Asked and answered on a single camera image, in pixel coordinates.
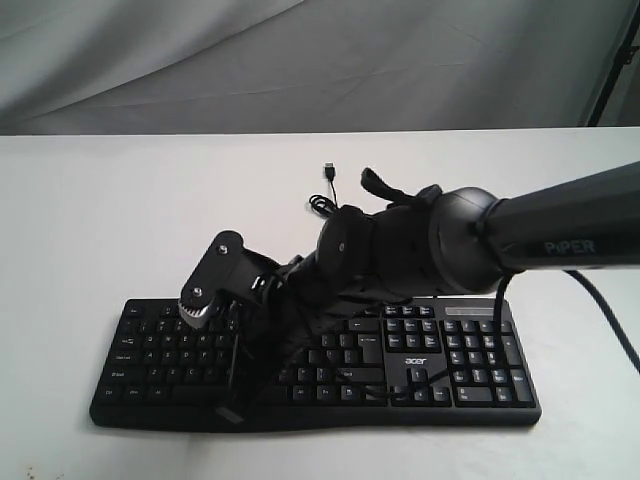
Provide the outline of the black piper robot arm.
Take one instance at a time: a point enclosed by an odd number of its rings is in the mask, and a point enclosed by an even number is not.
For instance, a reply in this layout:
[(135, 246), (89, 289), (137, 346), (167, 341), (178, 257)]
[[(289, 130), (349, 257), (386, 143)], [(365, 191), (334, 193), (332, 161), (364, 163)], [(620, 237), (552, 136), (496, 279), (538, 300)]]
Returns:
[(213, 297), (239, 321), (230, 383), (217, 409), (228, 422), (255, 422), (255, 404), (295, 355), (367, 309), (491, 293), (492, 318), (500, 321), (516, 274), (553, 269), (579, 277), (586, 268), (639, 262), (637, 164), (512, 199), (436, 185), (408, 195), (371, 169), (361, 184), (387, 208), (338, 208), (306, 257), (281, 265), (224, 231), (202, 259)]

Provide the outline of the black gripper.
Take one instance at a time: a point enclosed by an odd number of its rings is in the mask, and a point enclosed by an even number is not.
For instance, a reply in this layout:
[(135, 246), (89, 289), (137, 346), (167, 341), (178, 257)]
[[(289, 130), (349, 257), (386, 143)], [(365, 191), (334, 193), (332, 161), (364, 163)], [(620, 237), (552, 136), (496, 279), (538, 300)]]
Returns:
[(270, 266), (260, 277), (266, 285), (248, 323), (243, 304), (231, 304), (227, 311), (231, 363), (225, 393), (214, 408), (226, 424), (249, 424), (259, 417), (261, 397), (281, 371), (337, 321), (400, 302), (400, 295), (378, 278), (328, 274), (313, 255)]

